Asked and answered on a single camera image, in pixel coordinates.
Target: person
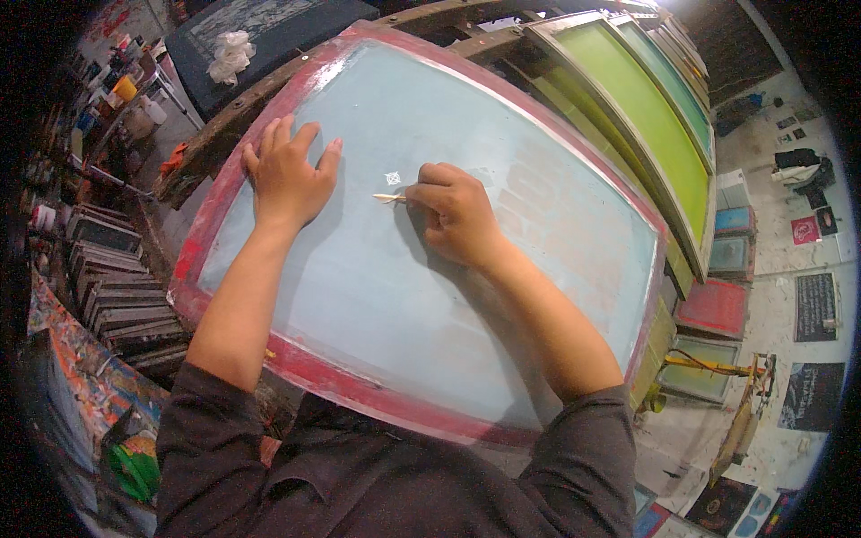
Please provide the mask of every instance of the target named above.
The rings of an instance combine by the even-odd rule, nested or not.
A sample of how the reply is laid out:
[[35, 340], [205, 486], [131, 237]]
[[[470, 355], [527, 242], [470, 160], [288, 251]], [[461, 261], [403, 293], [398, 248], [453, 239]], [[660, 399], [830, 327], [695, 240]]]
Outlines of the person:
[[483, 275], [523, 326], [563, 410], [517, 479], [467, 448], [307, 394], [271, 467], [252, 395], [290, 245], [335, 188], [342, 141], [317, 167], [319, 124], [293, 117], [243, 150], [256, 224], [189, 346], [158, 433], [157, 536], [629, 536], [628, 389], [588, 318], [500, 231], [481, 183], [425, 164], [406, 189], [424, 241]]

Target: black shirt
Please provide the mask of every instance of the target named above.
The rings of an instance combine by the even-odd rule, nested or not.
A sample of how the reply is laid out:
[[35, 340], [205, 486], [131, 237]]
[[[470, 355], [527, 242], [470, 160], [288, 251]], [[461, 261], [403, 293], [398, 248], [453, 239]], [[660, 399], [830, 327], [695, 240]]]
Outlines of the black shirt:
[[254, 397], [184, 364], [158, 432], [156, 536], [631, 536], [624, 385], [567, 404], [517, 479], [467, 448], [358, 423], [297, 420], [267, 468]]

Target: plastic bag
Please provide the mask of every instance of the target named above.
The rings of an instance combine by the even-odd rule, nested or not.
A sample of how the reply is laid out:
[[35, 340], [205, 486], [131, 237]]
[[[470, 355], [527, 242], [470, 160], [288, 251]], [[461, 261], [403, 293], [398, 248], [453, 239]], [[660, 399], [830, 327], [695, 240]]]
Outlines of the plastic bag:
[[225, 32], [218, 35], [218, 50], [215, 60], [209, 64], [207, 73], [216, 83], [236, 85], [236, 73], [243, 71], [251, 63], [257, 48], [248, 42], [248, 32]]

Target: red poster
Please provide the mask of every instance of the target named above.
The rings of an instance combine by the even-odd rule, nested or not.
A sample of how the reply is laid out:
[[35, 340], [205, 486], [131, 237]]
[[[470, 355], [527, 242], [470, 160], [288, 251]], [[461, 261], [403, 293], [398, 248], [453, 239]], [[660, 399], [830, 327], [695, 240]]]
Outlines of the red poster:
[[809, 216], [792, 221], [792, 242], [795, 244], [813, 243], [821, 241], [819, 227], [816, 225], [816, 217]]

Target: shirt sleeve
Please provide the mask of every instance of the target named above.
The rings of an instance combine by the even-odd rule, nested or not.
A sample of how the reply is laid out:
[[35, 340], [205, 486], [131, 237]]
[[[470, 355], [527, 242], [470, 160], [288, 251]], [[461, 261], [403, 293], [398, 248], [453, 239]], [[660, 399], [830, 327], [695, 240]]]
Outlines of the shirt sleeve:
[[267, 469], [254, 396], [185, 363], [161, 415], [156, 536], [246, 534]]
[[636, 448], [628, 386], [567, 404], [518, 484], [565, 536], [631, 536]]

